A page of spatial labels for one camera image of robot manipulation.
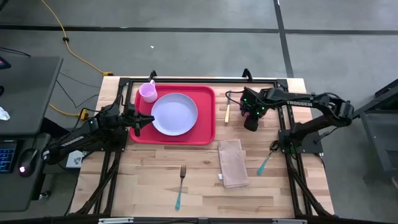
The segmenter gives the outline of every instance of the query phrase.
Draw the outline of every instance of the knife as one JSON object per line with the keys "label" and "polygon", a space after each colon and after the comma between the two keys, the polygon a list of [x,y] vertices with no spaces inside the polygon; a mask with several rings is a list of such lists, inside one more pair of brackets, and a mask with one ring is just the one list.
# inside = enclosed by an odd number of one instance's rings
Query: knife
{"label": "knife", "polygon": [[225,123],[229,121],[229,99],[231,98],[231,92],[228,93],[227,102],[226,102],[226,113],[225,113]]}

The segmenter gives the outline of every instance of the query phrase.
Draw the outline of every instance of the pink cup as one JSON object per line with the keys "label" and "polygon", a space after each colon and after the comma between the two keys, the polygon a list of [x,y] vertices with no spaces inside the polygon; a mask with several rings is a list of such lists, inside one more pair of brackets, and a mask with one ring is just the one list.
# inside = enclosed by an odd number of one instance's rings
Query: pink cup
{"label": "pink cup", "polygon": [[147,103],[153,103],[157,99],[157,92],[155,88],[155,81],[151,80],[149,83],[144,83],[139,87],[139,94]]}

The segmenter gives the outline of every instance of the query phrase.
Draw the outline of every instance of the teal fork handle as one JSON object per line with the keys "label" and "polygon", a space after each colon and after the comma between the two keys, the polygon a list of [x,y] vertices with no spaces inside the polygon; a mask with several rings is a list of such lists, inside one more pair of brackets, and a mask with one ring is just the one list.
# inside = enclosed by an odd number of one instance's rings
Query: teal fork handle
{"label": "teal fork handle", "polygon": [[176,209],[176,210],[180,210],[181,190],[182,190],[182,182],[181,182],[181,184],[180,184],[180,190],[178,191],[177,203],[175,204],[175,209]]}
{"label": "teal fork handle", "polygon": [[268,161],[268,159],[269,159],[270,156],[271,156],[271,155],[268,155],[268,156],[266,157],[266,159],[264,160],[264,162],[263,162],[262,165],[260,166],[259,170],[257,170],[257,174],[258,174],[258,175],[261,175],[261,174],[262,174],[262,171],[264,170],[264,167],[266,166],[267,161]]}

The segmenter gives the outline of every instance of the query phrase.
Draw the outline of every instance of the red tray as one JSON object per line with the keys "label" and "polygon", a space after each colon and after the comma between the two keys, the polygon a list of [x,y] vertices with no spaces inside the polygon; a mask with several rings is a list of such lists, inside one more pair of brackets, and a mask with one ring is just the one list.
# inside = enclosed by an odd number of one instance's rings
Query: red tray
{"label": "red tray", "polygon": [[[216,97],[208,86],[201,85],[156,85],[158,98],[169,93],[183,93],[197,105],[198,119],[191,130],[179,136],[167,136],[148,124],[141,129],[141,136],[134,135],[130,129],[130,137],[137,143],[174,144],[204,146],[212,142],[216,135]],[[139,112],[150,114],[154,103],[146,103],[139,92],[136,94],[136,108]]]}

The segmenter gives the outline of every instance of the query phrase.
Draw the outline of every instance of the white plate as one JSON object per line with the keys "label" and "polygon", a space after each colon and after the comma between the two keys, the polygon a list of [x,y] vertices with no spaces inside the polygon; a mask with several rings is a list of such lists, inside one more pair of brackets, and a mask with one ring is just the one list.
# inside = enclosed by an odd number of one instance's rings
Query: white plate
{"label": "white plate", "polygon": [[198,119],[198,108],[191,98],[181,93],[160,97],[152,107],[155,128],[168,136],[178,136],[191,130]]}

